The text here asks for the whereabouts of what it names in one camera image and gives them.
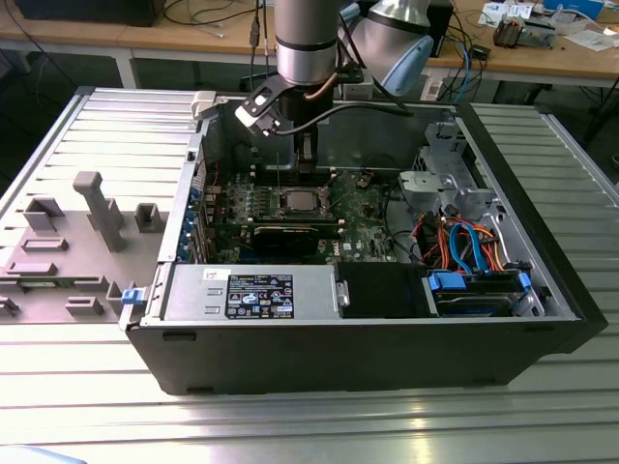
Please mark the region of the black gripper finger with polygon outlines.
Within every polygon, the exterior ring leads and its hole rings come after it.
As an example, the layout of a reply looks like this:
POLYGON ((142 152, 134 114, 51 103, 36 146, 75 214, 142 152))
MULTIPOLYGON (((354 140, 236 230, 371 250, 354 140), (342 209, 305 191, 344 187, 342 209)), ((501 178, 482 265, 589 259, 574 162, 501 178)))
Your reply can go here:
POLYGON ((317 165, 318 136, 314 133, 300 133, 294 136, 297 155, 297 174, 301 181, 308 181, 317 165))

